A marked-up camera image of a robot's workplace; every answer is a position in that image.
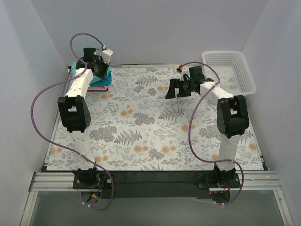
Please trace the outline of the teal green t shirt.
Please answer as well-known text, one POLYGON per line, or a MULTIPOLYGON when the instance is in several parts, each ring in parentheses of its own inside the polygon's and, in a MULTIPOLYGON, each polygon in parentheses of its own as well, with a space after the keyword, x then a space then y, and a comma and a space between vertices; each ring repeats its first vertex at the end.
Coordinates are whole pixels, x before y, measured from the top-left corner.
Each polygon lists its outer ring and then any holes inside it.
MULTIPOLYGON (((76 69, 75 69, 75 66, 76 66, 76 62, 72 62, 72 65, 70 67, 70 71, 72 72, 72 77, 75 77, 76 76, 76 69)), ((112 81, 112 68, 110 67, 109 70, 108 70, 108 76, 105 78, 105 79, 100 79, 96 76, 93 77, 93 79, 91 80, 90 83, 94 83, 96 81, 99 81, 99 80, 108 80, 108 81, 112 81)))

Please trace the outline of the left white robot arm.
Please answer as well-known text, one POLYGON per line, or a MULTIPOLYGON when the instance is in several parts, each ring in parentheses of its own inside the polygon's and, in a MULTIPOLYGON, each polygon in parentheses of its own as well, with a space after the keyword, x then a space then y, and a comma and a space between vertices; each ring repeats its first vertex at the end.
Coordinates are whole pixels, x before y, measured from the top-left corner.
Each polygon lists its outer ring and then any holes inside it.
POLYGON ((96 188, 100 183, 97 167, 86 160, 92 160, 88 128, 91 123, 91 115, 85 101, 85 97, 93 78, 104 79, 111 63, 113 51, 108 48, 101 50, 97 55, 96 48, 84 48, 84 56, 70 67, 73 77, 67 93, 58 98, 58 108, 62 125, 69 132, 74 147, 79 152, 78 168, 72 172, 76 176, 75 188, 96 188))

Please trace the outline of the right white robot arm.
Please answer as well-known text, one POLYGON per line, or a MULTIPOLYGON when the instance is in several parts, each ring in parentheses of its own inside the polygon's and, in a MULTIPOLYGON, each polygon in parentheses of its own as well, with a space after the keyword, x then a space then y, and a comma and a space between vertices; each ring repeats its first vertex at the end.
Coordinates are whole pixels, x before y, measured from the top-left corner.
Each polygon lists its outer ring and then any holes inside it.
POLYGON ((211 78, 206 78, 202 72, 203 64, 184 70, 177 68, 180 78, 171 79, 166 99, 189 97, 193 92, 207 98, 217 107, 216 125, 221 134, 218 159, 213 160, 212 171, 196 176, 199 188, 211 186, 228 189, 232 184, 242 186, 236 173, 239 163, 235 160, 238 143, 249 127, 249 116, 246 98, 235 96, 218 86, 211 78))

